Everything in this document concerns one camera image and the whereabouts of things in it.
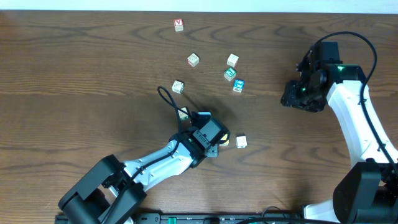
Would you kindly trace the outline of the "wooden block teal side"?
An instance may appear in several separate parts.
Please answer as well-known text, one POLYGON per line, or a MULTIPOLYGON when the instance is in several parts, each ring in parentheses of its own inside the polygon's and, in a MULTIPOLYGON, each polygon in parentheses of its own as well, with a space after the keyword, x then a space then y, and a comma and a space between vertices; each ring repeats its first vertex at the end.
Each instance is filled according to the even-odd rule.
POLYGON ((248 146, 248 142, 247 142, 246 136, 237 136, 236 137, 236 147, 238 149, 245 148, 247 146, 248 146))

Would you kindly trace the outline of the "yellow wooden block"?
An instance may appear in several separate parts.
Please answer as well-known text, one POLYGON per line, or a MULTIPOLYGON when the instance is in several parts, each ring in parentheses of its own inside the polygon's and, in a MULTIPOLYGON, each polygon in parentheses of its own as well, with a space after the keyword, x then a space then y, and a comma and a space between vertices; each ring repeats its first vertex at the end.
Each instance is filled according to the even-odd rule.
POLYGON ((220 146, 228 146, 228 145, 229 145, 229 134, 225 134, 225 135, 221 138, 220 146))

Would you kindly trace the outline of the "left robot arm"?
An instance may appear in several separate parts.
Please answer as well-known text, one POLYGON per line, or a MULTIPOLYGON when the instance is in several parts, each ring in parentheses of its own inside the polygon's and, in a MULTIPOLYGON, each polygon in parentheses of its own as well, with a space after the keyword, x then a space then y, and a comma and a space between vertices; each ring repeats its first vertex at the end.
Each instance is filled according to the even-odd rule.
POLYGON ((188 131, 140 159, 121 162, 113 154, 106 156, 60 199, 58 207, 71 223, 126 223, 149 189, 197 167, 222 138, 188 131))

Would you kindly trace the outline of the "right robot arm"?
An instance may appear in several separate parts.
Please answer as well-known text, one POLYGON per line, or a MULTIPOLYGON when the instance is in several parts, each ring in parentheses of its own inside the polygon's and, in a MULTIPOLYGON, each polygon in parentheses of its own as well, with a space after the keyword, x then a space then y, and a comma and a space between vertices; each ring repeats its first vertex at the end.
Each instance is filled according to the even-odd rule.
POLYGON ((340 223, 397 223, 397 149, 369 97, 359 65, 304 60, 299 80, 286 84, 283 106, 316 113, 329 106, 340 124, 351 170, 330 200, 307 205, 306 219, 340 223))

